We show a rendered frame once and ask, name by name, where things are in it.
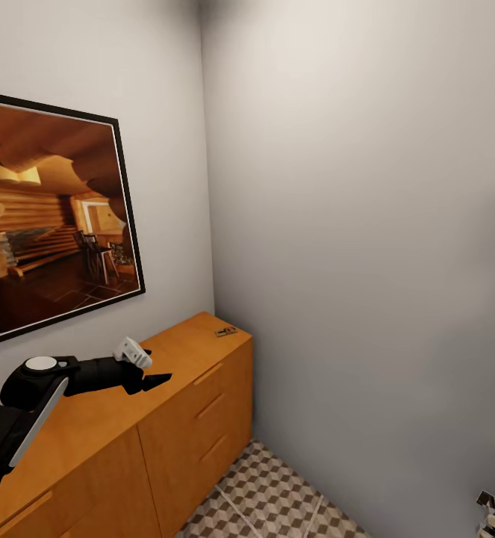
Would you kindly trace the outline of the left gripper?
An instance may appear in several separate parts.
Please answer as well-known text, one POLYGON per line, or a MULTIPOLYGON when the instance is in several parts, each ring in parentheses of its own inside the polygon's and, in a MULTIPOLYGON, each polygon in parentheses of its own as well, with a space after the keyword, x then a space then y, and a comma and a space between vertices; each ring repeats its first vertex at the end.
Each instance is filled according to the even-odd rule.
POLYGON ((146 392, 165 383, 172 376, 171 374, 153 374, 143 379, 143 368, 138 368, 126 360, 116 361, 113 356, 92 360, 95 360, 98 365, 98 382, 89 392, 123 386, 128 395, 135 395, 141 390, 146 392))

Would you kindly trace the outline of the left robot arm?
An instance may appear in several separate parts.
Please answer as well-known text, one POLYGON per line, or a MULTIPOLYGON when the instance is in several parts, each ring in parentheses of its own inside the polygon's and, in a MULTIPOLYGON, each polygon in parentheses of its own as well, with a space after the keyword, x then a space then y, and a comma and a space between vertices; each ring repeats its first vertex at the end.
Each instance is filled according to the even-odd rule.
POLYGON ((149 391, 171 374, 147 375, 149 353, 125 337, 112 356, 78 361, 75 356, 35 356, 4 382, 0 392, 0 483, 25 455, 60 398, 123 386, 128 395, 149 391), (66 362, 62 367, 60 362, 66 362))

